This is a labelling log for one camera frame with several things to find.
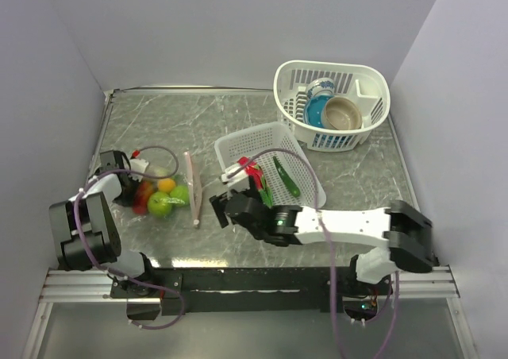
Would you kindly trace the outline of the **green fake leafy vegetable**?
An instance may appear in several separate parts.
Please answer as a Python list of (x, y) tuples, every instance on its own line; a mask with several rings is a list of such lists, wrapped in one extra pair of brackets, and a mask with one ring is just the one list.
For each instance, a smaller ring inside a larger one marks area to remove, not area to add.
[(273, 163), (275, 165), (275, 169), (279, 175), (279, 178), (282, 180), (285, 188), (289, 191), (289, 193), (295, 197), (296, 199), (301, 196), (301, 191), (296, 185), (296, 183), (289, 176), (285, 168), (280, 163), (279, 159), (276, 156), (272, 157)]

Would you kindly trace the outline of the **orange fake fruit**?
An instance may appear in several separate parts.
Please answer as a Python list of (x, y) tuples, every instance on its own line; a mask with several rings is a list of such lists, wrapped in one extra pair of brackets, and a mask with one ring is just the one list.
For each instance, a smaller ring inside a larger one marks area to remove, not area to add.
[(157, 181), (157, 189), (163, 193), (170, 194), (177, 186), (172, 178), (159, 179)]

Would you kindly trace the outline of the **clear zip top bag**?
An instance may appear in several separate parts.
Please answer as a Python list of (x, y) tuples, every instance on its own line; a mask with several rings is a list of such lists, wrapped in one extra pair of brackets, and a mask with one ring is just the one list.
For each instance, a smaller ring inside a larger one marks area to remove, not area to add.
[(191, 225), (201, 225), (202, 183), (189, 151), (183, 153), (185, 172), (174, 175), (166, 168), (151, 164), (140, 158), (141, 151), (133, 151), (129, 158), (130, 168), (137, 186), (130, 207), (135, 214), (154, 218), (169, 218), (177, 208), (189, 208)]

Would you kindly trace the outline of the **red fake dragon fruit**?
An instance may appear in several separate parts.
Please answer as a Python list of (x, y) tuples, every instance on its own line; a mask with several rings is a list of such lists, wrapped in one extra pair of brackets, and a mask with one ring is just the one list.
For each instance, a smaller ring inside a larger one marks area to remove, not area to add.
[(257, 190), (256, 197), (266, 207), (272, 208), (274, 206), (273, 194), (261, 166), (253, 161), (248, 164), (248, 166), (244, 169), (244, 172), (248, 175), (248, 188), (245, 188), (242, 193), (255, 197), (254, 190)]

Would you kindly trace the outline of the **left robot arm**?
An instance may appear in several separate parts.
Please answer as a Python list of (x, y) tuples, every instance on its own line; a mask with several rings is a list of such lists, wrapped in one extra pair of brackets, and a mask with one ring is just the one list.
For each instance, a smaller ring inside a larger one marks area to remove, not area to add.
[(48, 213), (58, 269), (84, 272), (96, 268), (122, 291), (146, 297), (156, 290), (158, 278), (146, 255), (121, 247), (110, 211), (114, 202), (133, 204), (140, 182), (127, 172), (129, 168), (125, 153), (102, 152), (87, 193), (51, 205)]

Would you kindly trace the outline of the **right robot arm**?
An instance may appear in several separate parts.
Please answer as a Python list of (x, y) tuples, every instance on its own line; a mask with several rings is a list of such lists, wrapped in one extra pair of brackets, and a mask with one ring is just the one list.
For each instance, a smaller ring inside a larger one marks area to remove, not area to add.
[(365, 294), (393, 272), (432, 272), (432, 222), (398, 200), (373, 210), (315, 210), (281, 205), (269, 208), (250, 190), (210, 198), (222, 227), (237, 224), (256, 240), (287, 247), (318, 242), (367, 245), (370, 251), (351, 263), (348, 287)]

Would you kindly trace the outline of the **white rectangular perforated basket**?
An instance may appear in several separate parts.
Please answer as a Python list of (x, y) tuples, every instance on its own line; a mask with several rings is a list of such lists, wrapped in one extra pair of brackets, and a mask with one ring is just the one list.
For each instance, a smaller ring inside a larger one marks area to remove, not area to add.
[[(265, 123), (230, 133), (217, 139), (214, 148), (222, 169), (227, 169), (243, 156), (251, 158), (259, 152), (273, 148), (285, 149), (306, 159), (292, 132), (281, 122)], [(298, 198), (291, 195), (280, 179), (274, 158), (280, 162), (300, 190)], [(299, 159), (285, 152), (270, 152), (257, 158), (255, 162), (264, 172), (275, 205), (318, 205), (320, 208), (325, 205), (326, 194), (322, 185), (314, 184), (312, 175)]]

